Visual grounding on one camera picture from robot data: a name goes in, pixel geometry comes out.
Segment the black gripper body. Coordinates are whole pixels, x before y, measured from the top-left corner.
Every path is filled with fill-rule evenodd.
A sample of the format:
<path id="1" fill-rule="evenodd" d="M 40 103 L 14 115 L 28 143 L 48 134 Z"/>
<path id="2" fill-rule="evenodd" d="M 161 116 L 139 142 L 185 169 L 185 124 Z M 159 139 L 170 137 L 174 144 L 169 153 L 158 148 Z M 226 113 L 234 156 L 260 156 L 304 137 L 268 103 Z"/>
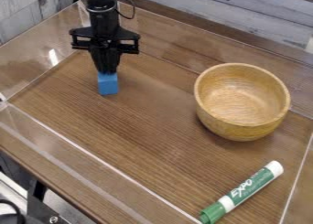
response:
<path id="1" fill-rule="evenodd" d="M 118 27 L 107 36 L 95 36 L 91 27 L 74 28 L 68 34 L 72 37 L 72 49 L 90 50 L 91 46 L 97 46 L 102 49 L 117 48 L 121 53 L 139 53 L 141 36 L 123 27 Z"/>

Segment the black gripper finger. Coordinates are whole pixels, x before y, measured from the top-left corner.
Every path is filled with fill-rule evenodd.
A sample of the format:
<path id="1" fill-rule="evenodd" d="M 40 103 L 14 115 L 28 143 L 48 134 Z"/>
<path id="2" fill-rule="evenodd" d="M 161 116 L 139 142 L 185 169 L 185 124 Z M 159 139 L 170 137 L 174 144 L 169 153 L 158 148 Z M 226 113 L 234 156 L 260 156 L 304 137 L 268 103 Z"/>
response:
<path id="1" fill-rule="evenodd" d="M 121 52 L 117 48 L 107 51 L 107 72 L 115 73 L 121 64 Z"/>
<path id="2" fill-rule="evenodd" d="M 98 71 L 106 73 L 107 72 L 106 52 L 101 48 L 91 48 L 90 53 Z"/>

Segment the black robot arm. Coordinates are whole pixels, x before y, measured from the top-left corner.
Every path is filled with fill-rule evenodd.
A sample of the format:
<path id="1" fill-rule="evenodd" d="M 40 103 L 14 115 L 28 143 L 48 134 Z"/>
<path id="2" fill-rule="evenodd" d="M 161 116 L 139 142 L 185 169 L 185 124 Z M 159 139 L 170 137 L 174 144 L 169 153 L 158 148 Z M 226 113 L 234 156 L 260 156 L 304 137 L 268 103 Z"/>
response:
<path id="1" fill-rule="evenodd" d="M 135 16 L 121 13 L 118 0 L 87 0 L 86 10 L 91 25 L 68 31 L 72 49 L 87 50 L 98 71 L 114 74 L 121 64 L 121 55 L 139 53 L 141 36 L 121 26 L 121 17 L 133 19 Z"/>

